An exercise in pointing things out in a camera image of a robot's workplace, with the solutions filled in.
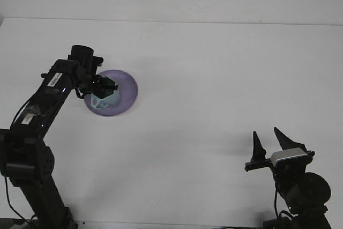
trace white label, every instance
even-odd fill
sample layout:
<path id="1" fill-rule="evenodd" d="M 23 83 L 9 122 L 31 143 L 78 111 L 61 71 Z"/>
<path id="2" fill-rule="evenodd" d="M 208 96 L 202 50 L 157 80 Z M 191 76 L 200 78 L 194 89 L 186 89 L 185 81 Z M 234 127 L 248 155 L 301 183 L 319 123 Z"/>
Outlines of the white label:
<path id="1" fill-rule="evenodd" d="M 62 76 L 62 73 L 57 72 L 53 78 L 51 79 L 51 81 L 48 84 L 48 87 L 54 87 L 56 85 L 56 83 L 58 82 L 58 80 L 60 79 L 60 77 Z"/>
<path id="2" fill-rule="evenodd" d="M 23 121 L 21 123 L 22 124 L 29 124 L 33 117 L 34 117 L 34 114 L 26 114 L 25 118 L 23 119 Z"/>

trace black cable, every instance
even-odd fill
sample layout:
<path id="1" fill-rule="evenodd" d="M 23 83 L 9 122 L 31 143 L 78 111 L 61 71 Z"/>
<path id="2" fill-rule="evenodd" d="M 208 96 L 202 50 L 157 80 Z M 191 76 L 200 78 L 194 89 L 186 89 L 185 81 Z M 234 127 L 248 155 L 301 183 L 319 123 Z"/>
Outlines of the black cable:
<path id="1" fill-rule="evenodd" d="M 10 202 L 10 196 L 9 196 L 9 186 L 8 186 L 8 183 L 7 183 L 7 177 L 5 176 L 5 185 L 6 185 L 6 197 L 7 197 L 7 202 L 10 206 L 10 208 L 13 210 L 14 213 L 16 213 L 22 220 L 24 220 L 26 223 L 28 223 L 29 225 L 31 225 L 32 227 L 34 228 L 37 228 L 32 222 L 30 222 L 29 220 L 27 220 L 26 218 L 24 218 L 21 214 L 19 214 L 15 209 L 14 207 L 11 205 L 11 202 Z"/>
<path id="2" fill-rule="evenodd" d="M 35 217 L 37 217 L 36 214 L 33 214 L 33 215 L 31 216 L 31 218 L 30 218 L 30 223 L 32 223 L 32 220 L 33 220 L 33 218 L 35 218 Z"/>
<path id="3" fill-rule="evenodd" d="M 11 127 L 14 124 L 14 122 L 16 121 L 19 113 L 24 109 L 24 107 L 29 103 L 29 101 L 32 99 L 32 97 L 30 97 L 28 100 L 26 100 L 26 102 L 21 106 L 21 108 L 18 110 L 18 112 L 16 113 L 16 115 L 14 116 L 12 123 L 11 123 Z"/>
<path id="4" fill-rule="evenodd" d="M 279 224 L 283 228 L 285 228 L 284 224 L 282 223 L 281 216 L 278 213 L 277 201 L 278 201 L 278 190 L 275 189 L 275 197 L 274 197 L 274 210 L 275 210 L 275 214 L 277 215 L 277 219 L 278 219 Z"/>
<path id="5" fill-rule="evenodd" d="M 282 217 L 282 216 L 281 216 L 282 214 L 287 215 L 290 219 L 294 218 L 294 217 L 292 216 L 291 213 L 287 212 L 286 210 L 282 210 L 282 211 L 279 213 L 280 219 L 281 219 L 281 217 Z"/>

